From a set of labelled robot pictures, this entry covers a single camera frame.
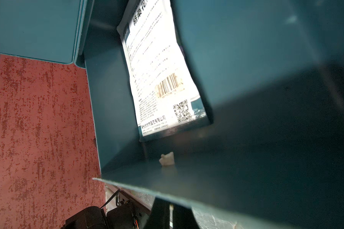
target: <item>red speckled floor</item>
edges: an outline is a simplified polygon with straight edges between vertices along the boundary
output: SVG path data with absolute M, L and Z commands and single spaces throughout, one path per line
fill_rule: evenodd
M 0 228 L 60 228 L 105 201 L 84 69 L 0 56 Z

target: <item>barcode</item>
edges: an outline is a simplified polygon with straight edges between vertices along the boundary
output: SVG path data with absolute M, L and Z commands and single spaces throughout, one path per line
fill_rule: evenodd
M 173 105 L 173 109 L 178 122 L 188 121 L 191 119 L 191 114 L 188 110 L 187 100 L 184 100 L 179 104 Z
M 165 94 L 168 94 L 169 92 L 178 88 L 178 86 L 179 83 L 177 82 L 177 76 L 173 73 L 157 85 L 157 93 L 159 98 L 162 98 Z

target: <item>black object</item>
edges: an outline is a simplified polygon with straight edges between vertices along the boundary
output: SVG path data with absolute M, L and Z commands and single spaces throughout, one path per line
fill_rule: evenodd
M 61 229 L 169 229 L 170 205 L 170 202 L 156 198 L 149 212 L 139 208 L 136 200 L 129 199 L 125 204 L 109 211 L 107 216 L 101 208 L 88 207 L 68 218 Z M 175 229 L 199 229 L 191 209 L 176 204 L 173 206 Z M 141 224 L 142 219 L 139 218 L 141 213 L 149 215 L 144 227 Z
M 109 229 L 105 221 L 105 212 L 92 206 L 78 212 L 65 221 L 61 229 Z
M 169 229 L 170 205 L 170 202 L 156 198 L 144 229 Z M 185 208 L 177 204 L 173 204 L 173 207 L 173 228 L 200 229 L 190 208 Z

